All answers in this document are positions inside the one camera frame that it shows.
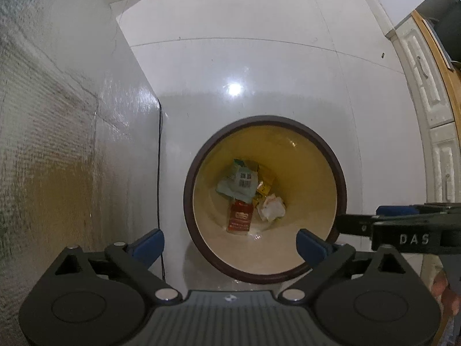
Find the brown rim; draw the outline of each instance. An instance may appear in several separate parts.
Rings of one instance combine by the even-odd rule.
[[[187,173],[186,183],[184,185],[184,216],[186,219],[187,228],[189,230],[192,241],[195,246],[199,249],[200,253],[212,264],[216,269],[222,273],[238,279],[239,281],[249,282],[252,284],[273,284],[283,282],[288,279],[295,278],[309,270],[307,263],[303,263],[298,267],[287,270],[277,274],[252,274],[243,272],[235,269],[230,265],[223,262],[211,249],[208,247],[206,242],[203,240],[200,231],[195,222],[194,207],[193,207],[193,195],[194,195],[194,184],[197,173],[199,172],[200,166],[203,160],[211,152],[211,150],[225,137],[241,130],[243,128],[251,126],[261,125],[272,125],[279,126],[285,129],[292,130],[302,135],[303,137],[310,140],[315,146],[321,151],[323,156],[326,158],[328,164],[331,167],[333,176],[336,182],[336,194],[337,194],[337,207],[336,215],[342,215],[346,212],[347,205],[347,192],[346,192],[346,181],[344,180],[343,170],[339,164],[338,159],[326,144],[326,142],[313,130],[304,126],[303,124],[287,119],[280,116],[253,116],[246,119],[241,119],[223,127],[217,133],[215,133],[208,141],[202,146],[197,155],[195,156],[192,164]],[[336,229],[336,224],[333,222],[330,234],[327,237],[327,242],[334,243],[338,238],[339,232]]]

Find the red package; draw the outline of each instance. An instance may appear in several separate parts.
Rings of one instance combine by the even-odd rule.
[[[246,234],[250,230],[253,210],[253,204],[236,200],[230,207],[231,216],[229,217],[227,231],[236,234]]]

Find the blue object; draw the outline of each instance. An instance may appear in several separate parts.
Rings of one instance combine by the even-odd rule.
[[[379,206],[376,210],[378,216],[410,216],[420,212],[414,206]]]
[[[126,252],[149,268],[162,255],[165,237],[160,229],[154,229],[128,246]]]
[[[335,248],[307,229],[301,229],[296,235],[296,250],[311,268],[315,268],[331,255]]]

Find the white cabinet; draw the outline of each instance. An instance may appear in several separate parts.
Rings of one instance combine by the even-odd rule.
[[[430,130],[436,202],[461,200],[461,155],[455,123]]]
[[[396,30],[396,34],[400,39],[418,85],[418,92],[429,127],[452,122],[453,113],[442,76],[429,46],[413,18],[405,21]]]

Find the black cable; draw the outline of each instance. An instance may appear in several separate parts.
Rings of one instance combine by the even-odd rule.
[[[158,100],[158,110],[160,116],[158,118],[158,161],[157,161],[157,227],[160,229],[160,151],[161,151],[161,137],[163,129],[163,110],[160,100]],[[165,280],[165,263],[163,261],[163,253],[160,255],[160,261],[162,263],[162,280]]]

